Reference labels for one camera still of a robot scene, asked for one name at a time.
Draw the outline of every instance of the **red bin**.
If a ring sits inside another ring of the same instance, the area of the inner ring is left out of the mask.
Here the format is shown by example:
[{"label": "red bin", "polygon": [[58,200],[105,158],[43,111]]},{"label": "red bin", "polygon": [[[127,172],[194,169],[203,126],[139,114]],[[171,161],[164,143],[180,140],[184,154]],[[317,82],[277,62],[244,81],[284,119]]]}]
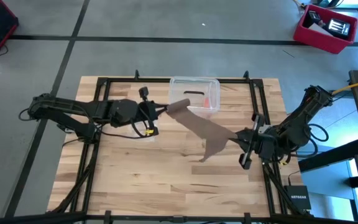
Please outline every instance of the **red bin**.
[{"label": "red bin", "polygon": [[[308,27],[304,27],[303,23],[309,10],[317,12],[317,14],[319,14],[320,18],[326,24],[331,19],[339,19],[340,21],[350,23],[351,26],[347,40],[322,34],[320,32],[311,30]],[[321,50],[325,50],[333,54],[338,54],[346,46],[354,43],[354,39],[356,37],[357,23],[358,21],[354,17],[345,16],[343,14],[331,11],[329,9],[324,9],[322,7],[308,5],[302,18],[299,20],[298,26],[296,27],[295,33],[293,35],[293,39],[304,44],[317,47]]]}]

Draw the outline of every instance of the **concrete floor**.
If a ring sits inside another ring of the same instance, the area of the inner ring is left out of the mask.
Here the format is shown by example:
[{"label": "concrete floor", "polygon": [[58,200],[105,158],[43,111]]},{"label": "concrete floor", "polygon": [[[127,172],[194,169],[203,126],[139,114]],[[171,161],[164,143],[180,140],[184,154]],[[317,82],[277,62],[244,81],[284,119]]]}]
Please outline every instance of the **concrete floor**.
[{"label": "concrete floor", "polygon": [[[71,36],[83,1],[4,0],[21,23],[15,34],[61,36]],[[358,17],[356,11],[340,12]],[[300,17],[291,0],[90,0],[79,36],[292,40]],[[34,121],[19,121],[17,114],[33,96],[51,90],[68,41],[8,40],[6,45],[9,53],[0,57],[0,217],[37,127]],[[144,77],[241,77],[248,70],[253,78],[279,78],[291,112],[309,85],[327,90],[347,85],[348,71],[358,69],[358,47],[333,55],[290,45],[77,41],[58,96],[74,98],[83,75],[133,76],[135,69]],[[358,135],[352,99],[324,109],[314,122],[331,135],[327,147]],[[344,127],[345,136],[340,134]],[[16,215],[45,211],[63,140],[64,134],[48,122]],[[313,180],[313,174],[307,174],[304,181]],[[343,195],[332,196],[347,198]]]}]

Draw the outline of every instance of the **wooden table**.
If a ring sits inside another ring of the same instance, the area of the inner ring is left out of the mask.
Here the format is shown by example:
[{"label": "wooden table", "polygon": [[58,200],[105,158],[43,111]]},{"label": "wooden table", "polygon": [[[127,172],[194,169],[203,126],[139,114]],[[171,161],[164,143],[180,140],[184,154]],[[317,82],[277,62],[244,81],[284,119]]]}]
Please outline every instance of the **wooden table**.
[{"label": "wooden table", "polygon": [[[98,77],[82,77],[76,100],[93,99]],[[272,124],[286,118],[280,84],[277,79],[264,79],[265,94]],[[128,98],[141,101],[138,89],[149,88],[149,100],[168,103],[168,83],[113,83],[110,99]],[[251,128],[253,122],[249,85],[221,84],[221,109],[211,120],[232,131]],[[86,122],[84,117],[74,116]],[[123,139],[102,136],[99,147],[89,214],[112,215],[183,215],[269,217],[262,166],[252,155],[250,170],[238,164],[242,150],[229,141],[225,150],[202,163],[204,141],[176,123],[166,114],[157,121],[160,134],[154,139]],[[130,126],[107,133],[133,134]],[[65,141],[75,139],[68,134]],[[55,208],[74,186],[82,142],[67,144],[62,150],[48,210]],[[281,166],[283,184],[288,175],[299,170],[296,158]],[[301,185],[300,173],[291,176],[292,184]],[[276,212],[277,191],[272,184]],[[82,190],[79,203],[82,203]]]}]

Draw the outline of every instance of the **brown towel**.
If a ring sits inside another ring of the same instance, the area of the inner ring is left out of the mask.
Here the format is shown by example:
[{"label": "brown towel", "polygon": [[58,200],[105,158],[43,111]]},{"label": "brown towel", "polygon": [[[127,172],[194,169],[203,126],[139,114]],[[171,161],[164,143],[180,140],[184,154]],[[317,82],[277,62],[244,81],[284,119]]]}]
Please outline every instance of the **brown towel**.
[{"label": "brown towel", "polygon": [[237,138],[237,135],[225,127],[195,115],[187,108],[188,105],[190,105],[189,99],[172,103],[168,105],[167,114],[201,139],[206,140],[204,158],[200,159],[200,162],[204,162],[222,151],[229,138]]}]

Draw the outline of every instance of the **plastic bin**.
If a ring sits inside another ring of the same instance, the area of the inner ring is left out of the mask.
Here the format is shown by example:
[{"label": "plastic bin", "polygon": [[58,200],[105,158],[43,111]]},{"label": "plastic bin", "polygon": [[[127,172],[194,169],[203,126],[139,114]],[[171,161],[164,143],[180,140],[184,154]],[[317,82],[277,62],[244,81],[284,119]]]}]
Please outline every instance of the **plastic bin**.
[{"label": "plastic bin", "polygon": [[[308,27],[304,27],[303,22],[305,21],[306,12],[308,12],[309,10],[317,12],[320,15],[320,18],[325,23],[328,23],[330,19],[339,19],[341,21],[350,23],[351,26],[350,26],[348,39],[344,40],[337,37],[332,37],[311,30]],[[302,42],[304,44],[317,47],[321,50],[325,50],[333,54],[338,54],[346,46],[354,43],[354,39],[356,37],[357,24],[358,21],[354,17],[345,16],[340,13],[331,11],[329,9],[324,9],[322,7],[308,5],[306,7],[305,13],[303,14],[302,18],[298,23],[298,26],[296,27],[295,33],[293,35],[293,39]]]},{"label": "plastic bin", "polygon": [[170,103],[188,98],[188,109],[199,116],[213,114],[220,109],[221,87],[215,78],[173,77],[169,85]]}]

